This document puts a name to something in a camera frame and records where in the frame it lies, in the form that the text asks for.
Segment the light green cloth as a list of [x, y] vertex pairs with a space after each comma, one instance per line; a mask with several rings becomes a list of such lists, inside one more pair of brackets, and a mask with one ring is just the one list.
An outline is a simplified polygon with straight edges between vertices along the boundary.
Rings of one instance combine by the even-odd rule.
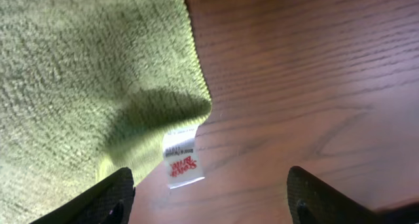
[[1, 0], [1, 222], [29, 223], [211, 112], [184, 0]]

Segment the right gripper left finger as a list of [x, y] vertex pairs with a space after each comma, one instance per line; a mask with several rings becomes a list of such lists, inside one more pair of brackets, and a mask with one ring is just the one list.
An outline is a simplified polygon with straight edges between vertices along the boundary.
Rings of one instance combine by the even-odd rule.
[[136, 190], [131, 169], [117, 170], [35, 224], [127, 224]]

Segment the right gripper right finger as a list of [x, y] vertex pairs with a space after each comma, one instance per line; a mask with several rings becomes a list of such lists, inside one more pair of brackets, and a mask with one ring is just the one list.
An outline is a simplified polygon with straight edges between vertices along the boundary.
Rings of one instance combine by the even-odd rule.
[[293, 224], [416, 224], [418, 203], [373, 212], [300, 166], [287, 175], [287, 201]]

